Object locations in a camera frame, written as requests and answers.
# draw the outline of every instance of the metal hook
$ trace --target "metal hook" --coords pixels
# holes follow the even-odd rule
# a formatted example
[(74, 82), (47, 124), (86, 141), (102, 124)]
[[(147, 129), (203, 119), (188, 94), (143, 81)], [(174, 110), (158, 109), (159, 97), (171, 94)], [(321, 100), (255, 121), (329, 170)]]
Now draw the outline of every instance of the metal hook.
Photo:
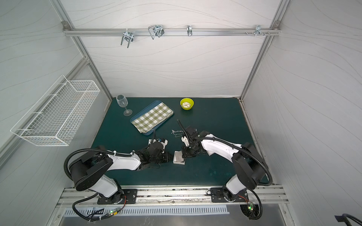
[(126, 40), (128, 42), (127, 48), (130, 46), (130, 43), (133, 42), (133, 34), (131, 32), (128, 32), (128, 29), (126, 29), (126, 32), (123, 33), (121, 45), (123, 43), (123, 40)]
[(173, 134), (175, 137), (181, 137), (184, 134), (184, 132), (182, 130), (175, 131), (172, 129), (171, 134)]
[(187, 35), (189, 37), (192, 36), (192, 27), (191, 27), (191, 25), (187, 25)]
[(152, 39), (155, 39), (156, 35), (161, 37), (165, 33), (162, 25), (151, 25), (148, 27), (148, 32), (150, 33)]
[(265, 35), (265, 33), (262, 33), (262, 32), (260, 31), (260, 29), (261, 29), (261, 26), (260, 26), (260, 25), (256, 26), (255, 31), (253, 32), (253, 34), (254, 34), (255, 36), (257, 36), (257, 35)]

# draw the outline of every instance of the wire mesh basket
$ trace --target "wire mesh basket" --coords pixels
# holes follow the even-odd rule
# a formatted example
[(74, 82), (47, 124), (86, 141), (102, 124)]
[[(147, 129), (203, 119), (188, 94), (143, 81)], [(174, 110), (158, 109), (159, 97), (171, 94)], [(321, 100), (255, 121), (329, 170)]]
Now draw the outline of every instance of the wire mesh basket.
[(55, 92), (48, 90), (15, 124), (13, 134), (36, 146), (69, 145), (100, 90), (92, 80), (61, 78), (49, 89)]

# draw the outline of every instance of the white wall panel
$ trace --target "white wall panel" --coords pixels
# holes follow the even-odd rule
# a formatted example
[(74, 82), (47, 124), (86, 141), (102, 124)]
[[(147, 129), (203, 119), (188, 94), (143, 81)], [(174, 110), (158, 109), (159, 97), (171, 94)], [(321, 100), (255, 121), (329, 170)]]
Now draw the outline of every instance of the white wall panel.
[(62, 0), (76, 28), (269, 27), (280, 0)]
[[(76, 28), (269, 27), (280, 0), (62, 0)], [(261, 37), (82, 38), (113, 96), (237, 97)]]
[(297, 225), (362, 219), (361, 3), (291, 1), (244, 99)]
[[(10, 128), (82, 55), (64, 36), (49, 0), (2, 0), (0, 22), (1, 147)], [(96, 80), (88, 67), (76, 79)], [(18, 138), (18, 149), (0, 169), (0, 225), (47, 223), (64, 187), (72, 184), (64, 159), (91, 146), (107, 103), (101, 91), (68, 147), (37, 147)]]
[(115, 97), (237, 97), (255, 62), (260, 37), (83, 37)]
[(0, 2), (0, 147), (61, 74), (82, 59), (47, 0)]

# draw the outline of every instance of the dark green table surface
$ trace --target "dark green table surface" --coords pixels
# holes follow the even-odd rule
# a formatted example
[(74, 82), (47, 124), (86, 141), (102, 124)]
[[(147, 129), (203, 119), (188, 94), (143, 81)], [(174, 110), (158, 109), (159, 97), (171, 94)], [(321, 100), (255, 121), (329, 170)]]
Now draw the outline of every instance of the dark green table surface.
[[(104, 145), (108, 150), (130, 153), (147, 145), (152, 135), (145, 136), (130, 123), (132, 116), (155, 100), (160, 100), (174, 110), (174, 114), (157, 130), (157, 138), (168, 140), (166, 151), (181, 150), (183, 142), (175, 138), (171, 130), (180, 130), (176, 119), (183, 126), (192, 126), (198, 131), (206, 130), (224, 140), (243, 144), (253, 144), (243, 112), (236, 98), (193, 98), (195, 104), (185, 111), (180, 106), (181, 98), (127, 98), (131, 116), (124, 116), (124, 108), (118, 106), (114, 98), (92, 147)], [(230, 161), (213, 154), (187, 158), (185, 165), (163, 163), (159, 169), (148, 168), (141, 171), (111, 170), (106, 173), (121, 185), (223, 185), (235, 171)]]

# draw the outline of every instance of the yellow bowl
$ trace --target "yellow bowl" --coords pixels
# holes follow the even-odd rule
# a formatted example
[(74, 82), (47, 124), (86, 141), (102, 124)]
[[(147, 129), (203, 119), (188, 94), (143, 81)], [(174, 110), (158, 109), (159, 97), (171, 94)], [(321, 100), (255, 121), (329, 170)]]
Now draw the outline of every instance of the yellow bowl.
[[(183, 107), (182, 104), (183, 104), (184, 102), (189, 102), (191, 106), (190, 106), (190, 107)], [(192, 108), (192, 106), (194, 106), (194, 101), (193, 101), (192, 99), (190, 99), (190, 98), (184, 98), (184, 99), (182, 99), (182, 100), (180, 101), (180, 105), (181, 105), (181, 107), (182, 107), (183, 109), (185, 109), (185, 110), (190, 110), (190, 109)]]

